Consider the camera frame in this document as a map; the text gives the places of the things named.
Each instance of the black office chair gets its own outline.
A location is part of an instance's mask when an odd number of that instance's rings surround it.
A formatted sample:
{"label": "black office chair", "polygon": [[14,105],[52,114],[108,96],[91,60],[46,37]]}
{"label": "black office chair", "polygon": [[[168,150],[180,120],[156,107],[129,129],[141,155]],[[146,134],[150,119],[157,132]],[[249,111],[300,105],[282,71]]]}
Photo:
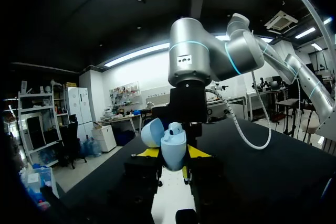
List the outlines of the black office chair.
{"label": "black office chair", "polygon": [[59,153],[58,160],[60,161],[61,159],[60,163],[62,166],[67,166],[71,163],[73,169],[75,169],[74,161],[76,158],[84,159],[85,163],[87,162],[85,157],[80,154],[80,140],[77,138],[77,127],[78,122],[73,122],[68,126],[60,128],[64,147],[62,153]]}

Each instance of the air conditioner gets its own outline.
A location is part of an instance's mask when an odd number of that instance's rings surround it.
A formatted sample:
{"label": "air conditioner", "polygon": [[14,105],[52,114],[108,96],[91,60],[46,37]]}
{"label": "air conditioner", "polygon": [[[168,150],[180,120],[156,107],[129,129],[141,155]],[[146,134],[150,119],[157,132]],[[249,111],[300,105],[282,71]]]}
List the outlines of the air conditioner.
{"label": "air conditioner", "polygon": [[267,29],[275,29],[281,31],[285,27],[288,27],[291,23],[297,23],[298,20],[292,16],[286,14],[283,11],[279,11],[269,22],[264,24]]}

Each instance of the white cabinet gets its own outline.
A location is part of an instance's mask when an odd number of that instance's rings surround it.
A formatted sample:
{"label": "white cabinet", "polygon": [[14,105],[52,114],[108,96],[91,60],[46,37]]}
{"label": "white cabinet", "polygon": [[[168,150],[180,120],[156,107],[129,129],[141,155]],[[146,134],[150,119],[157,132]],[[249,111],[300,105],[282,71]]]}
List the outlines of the white cabinet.
{"label": "white cabinet", "polygon": [[89,95],[87,88],[78,88],[80,111],[83,123],[91,122],[91,111],[89,104]]}
{"label": "white cabinet", "polygon": [[100,144],[103,152],[109,152],[116,147],[112,127],[110,125],[103,126],[101,129],[93,129],[92,135],[95,140]]}
{"label": "white cabinet", "polygon": [[78,124],[83,123],[78,88],[67,88],[67,106],[69,115],[76,115]]}
{"label": "white cabinet", "polygon": [[84,141],[86,135],[92,137],[92,117],[87,88],[72,88],[66,90],[66,101],[69,115],[76,115],[78,121],[77,137]]}

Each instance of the ceiling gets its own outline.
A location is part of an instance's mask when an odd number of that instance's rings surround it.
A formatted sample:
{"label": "ceiling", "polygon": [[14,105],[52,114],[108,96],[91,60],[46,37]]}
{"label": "ceiling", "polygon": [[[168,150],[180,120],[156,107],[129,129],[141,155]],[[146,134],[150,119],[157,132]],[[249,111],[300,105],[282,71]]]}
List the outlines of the ceiling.
{"label": "ceiling", "polygon": [[299,50],[300,52],[304,52],[306,54],[310,54],[312,52],[316,52],[317,50],[315,49],[315,47],[313,47],[311,44],[316,43],[318,46],[320,46],[322,49],[326,49],[327,48],[327,44],[326,41],[323,39],[323,37],[314,39],[312,41],[309,41],[301,46],[299,46],[297,48],[297,50]]}
{"label": "ceiling", "polygon": [[[318,0],[314,3],[320,7]],[[224,33],[230,15],[237,12],[250,19],[255,34],[275,38],[264,24],[282,10],[299,22],[278,39],[294,41],[297,47],[321,36],[317,29],[294,39],[314,25],[299,0],[10,0],[8,4],[9,60],[71,71],[168,40],[171,24],[186,16],[199,19],[211,33]],[[319,12],[327,16],[325,9]]]}

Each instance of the fluorescent light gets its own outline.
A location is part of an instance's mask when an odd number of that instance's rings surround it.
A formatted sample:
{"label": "fluorescent light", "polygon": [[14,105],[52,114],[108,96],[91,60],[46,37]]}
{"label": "fluorescent light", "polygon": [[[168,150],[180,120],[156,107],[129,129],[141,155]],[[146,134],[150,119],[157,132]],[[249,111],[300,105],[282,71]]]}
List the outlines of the fluorescent light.
{"label": "fluorescent light", "polygon": [[9,110],[11,111],[11,114],[12,114],[13,117],[15,118],[16,116],[15,116],[15,114],[14,114],[14,111],[13,111],[13,109],[12,109],[12,106],[11,106],[11,105],[8,105],[8,107],[9,107]]}
{"label": "fluorescent light", "polygon": [[315,28],[314,27],[311,27],[309,28],[307,31],[304,31],[303,33],[295,36],[295,38],[299,39],[299,38],[302,38],[303,36],[309,34],[309,33],[312,33],[313,31],[315,31]]}
{"label": "fluorescent light", "polygon": [[219,35],[219,36],[215,36],[215,38],[221,40],[221,41],[227,41],[230,40],[230,37],[228,35]]}
{"label": "fluorescent light", "polygon": [[332,17],[327,18],[323,23],[326,25],[327,23],[332,22]]}
{"label": "fluorescent light", "polygon": [[317,50],[322,51],[322,48],[317,45],[316,43],[311,44],[313,47],[315,47]]}
{"label": "fluorescent light", "polygon": [[121,63],[123,61],[126,61],[126,60],[129,60],[129,59],[132,59],[134,57],[144,55],[144,54],[148,54],[149,52],[154,52],[154,51],[158,51],[158,50],[165,49],[165,48],[169,48],[169,43],[164,43],[164,44],[161,44],[161,45],[157,45],[157,46],[141,49],[141,50],[136,51],[136,52],[132,52],[132,53],[130,53],[128,55],[125,55],[125,56],[122,56],[122,57],[120,57],[116,60],[110,61],[109,63],[104,64],[104,66],[112,67],[116,64],[119,64],[119,63]]}
{"label": "fluorescent light", "polygon": [[269,38],[261,38],[261,39],[266,43],[270,43],[273,40],[273,39],[269,39]]}

